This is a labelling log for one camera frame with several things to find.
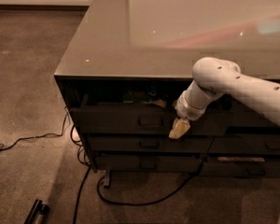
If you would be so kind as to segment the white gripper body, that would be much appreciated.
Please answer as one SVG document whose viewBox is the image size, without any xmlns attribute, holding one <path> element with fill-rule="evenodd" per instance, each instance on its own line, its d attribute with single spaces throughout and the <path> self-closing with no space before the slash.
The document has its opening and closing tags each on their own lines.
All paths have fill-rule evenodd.
<svg viewBox="0 0 280 224">
<path fill-rule="evenodd" d="M 176 101 L 175 110 L 181 119 L 187 119 L 189 121 L 198 120 L 206 110 L 206 102 L 198 97 L 194 97 L 188 101 L 188 96 L 183 91 Z"/>
</svg>

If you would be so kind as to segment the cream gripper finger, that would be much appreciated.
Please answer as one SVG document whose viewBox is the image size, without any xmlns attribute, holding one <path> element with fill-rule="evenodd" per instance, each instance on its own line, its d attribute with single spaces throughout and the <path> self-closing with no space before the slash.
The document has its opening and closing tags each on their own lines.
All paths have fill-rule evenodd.
<svg viewBox="0 0 280 224">
<path fill-rule="evenodd" d="M 173 127 L 169 132 L 170 139 L 179 139 L 190 129 L 190 123 L 187 119 L 175 118 Z"/>
</svg>

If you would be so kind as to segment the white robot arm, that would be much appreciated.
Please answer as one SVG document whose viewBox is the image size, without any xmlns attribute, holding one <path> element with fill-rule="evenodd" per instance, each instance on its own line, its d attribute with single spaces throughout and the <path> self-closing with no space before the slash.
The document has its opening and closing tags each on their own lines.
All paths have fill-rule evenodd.
<svg viewBox="0 0 280 224">
<path fill-rule="evenodd" d="M 193 80 L 175 102 L 177 118 L 169 136 L 177 139 L 199 119 L 206 108 L 228 94 L 280 127 L 280 83 L 243 75 L 237 63 L 212 57 L 192 68 Z"/>
</svg>

